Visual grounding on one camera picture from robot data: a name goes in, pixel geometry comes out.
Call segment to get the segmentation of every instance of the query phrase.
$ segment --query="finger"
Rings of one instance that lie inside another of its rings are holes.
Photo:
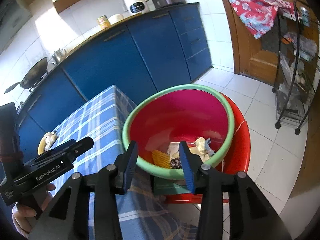
[[[55,190],[56,189],[56,186],[52,183],[49,183],[47,186],[47,191],[52,191],[52,190]]]
[[[30,232],[32,229],[32,226],[26,219],[27,217],[34,217],[36,215],[36,211],[32,208],[29,208],[27,206],[23,206],[20,204],[16,204],[12,209],[12,215],[16,219],[19,226],[27,231]]]
[[[23,235],[25,238],[29,238],[29,233],[27,233],[25,230],[21,228],[21,226],[18,224],[17,220],[15,219],[14,215],[12,214],[12,222],[16,228],[16,230],[19,232],[19,234]]]
[[[15,206],[12,208],[12,214],[15,215],[15,218],[17,218],[16,215],[19,215],[20,217],[28,218],[28,217],[34,217],[36,215],[36,211],[33,208],[16,203]]]
[[[42,211],[45,210],[49,202],[52,200],[52,195],[50,192],[47,192],[47,197],[45,198],[44,202],[41,204]]]

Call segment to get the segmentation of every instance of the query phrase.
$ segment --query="white tiled wall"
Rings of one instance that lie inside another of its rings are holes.
[[[148,1],[154,10],[152,1]],[[86,38],[100,30],[97,18],[110,17],[124,11],[122,0],[81,0],[60,14],[51,0],[35,0],[29,6],[32,18],[18,31],[11,44],[0,54],[0,106],[14,101],[16,106],[25,101],[27,90],[16,87],[4,91],[23,79],[28,70],[41,58],[48,57],[57,49],[70,51]]]
[[[186,1],[200,2],[201,19],[208,39],[213,66],[234,72],[230,29],[222,0]]]

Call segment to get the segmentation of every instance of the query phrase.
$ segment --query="white floor tile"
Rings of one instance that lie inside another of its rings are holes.
[[[226,88],[222,90],[222,93],[229,97],[238,106],[242,115],[245,115],[253,100],[252,98]]]
[[[230,239],[230,234],[223,230],[222,232],[222,240],[229,240]]]
[[[244,118],[249,128],[267,137],[271,141],[276,139],[277,129],[276,110],[257,100],[253,100]]]
[[[264,188],[260,187],[259,185],[257,186],[279,215],[284,208],[285,202],[278,199],[276,196],[273,196],[270,192],[266,191]]]
[[[261,83],[254,99],[268,106],[276,107],[275,94],[272,92],[272,86]]]
[[[228,72],[232,72],[232,73],[235,72],[235,70],[234,70],[233,68],[228,68],[228,67],[223,67],[223,66],[221,66],[220,68],[221,68],[222,70],[225,70],[225,71],[228,71]]]
[[[223,230],[225,230],[228,234],[230,233],[230,216],[228,216],[226,220],[224,220]]]
[[[197,226],[200,210],[193,204],[168,204],[168,210],[182,222]]]
[[[252,78],[235,75],[226,88],[236,91],[247,97],[253,98],[258,90],[260,83],[260,81],[254,80]]]
[[[208,71],[199,79],[218,85],[220,87],[225,87],[230,82],[230,80],[233,78],[234,75],[235,74],[228,71],[212,68],[210,71]]]
[[[299,174],[301,161],[274,144],[256,184],[286,202]]]
[[[251,154],[248,168],[248,175],[255,181],[260,174],[263,165],[271,151],[273,141],[249,129],[251,140]]]
[[[282,124],[275,143],[302,159],[306,147],[308,123],[301,127],[299,135],[295,135],[294,130],[295,128]]]
[[[223,221],[226,220],[230,216],[230,208],[229,203],[223,204]]]
[[[215,84],[211,84],[211,83],[209,83],[209,82],[206,82],[206,81],[203,81],[203,80],[200,80],[200,79],[196,80],[196,81],[194,82],[194,84],[204,85],[204,86],[207,86],[207,87],[211,87],[211,88],[217,90],[218,92],[221,92],[221,91],[223,90],[223,87],[217,86],[217,85],[215,85]]]
[[[201,210],[201,204],[194,204],[194,206],[198,209]],[[224,203],[223,204],[223,221],[226,220],[228,218],[228,216],[230,215],[230,209],[229,209],[229,203]]]

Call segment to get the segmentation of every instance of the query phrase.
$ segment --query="frying pan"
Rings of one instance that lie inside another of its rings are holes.
[[[47,57],[42,58],[39,60],[24,76],[21,82],[17,82],[10,87],[7,88],[7,90],[4,93],[10,92],[12,89],[14,89],[16,86],[20,84],[20,87],[24,89],[31,88],[39,78],[41,78],[44,73],[46,73],[48,67],[48,60]]]

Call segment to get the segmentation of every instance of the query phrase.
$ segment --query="red bucket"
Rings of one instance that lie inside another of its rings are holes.
[[[236,104],[228,98],[226,95],[222,94],[230,104],[233,115],[235,117],[235,133],[233,135],[233,140],[228,150],[227,155],[224,157],[224,166],[223,172],[227,174],[236,174],[238,171],[248,171],[249,161],[250,161],[250,152],[251,152],[251,143],[250,143],[250,134],[247,122],[244,120],[244,117],[236,106]],[[221,171],[221,163],[216,167]],[[202,195],[193,195],[192,193],[177,194],[177,195],[167,195],[167,203],[175,204],[201,204]]]

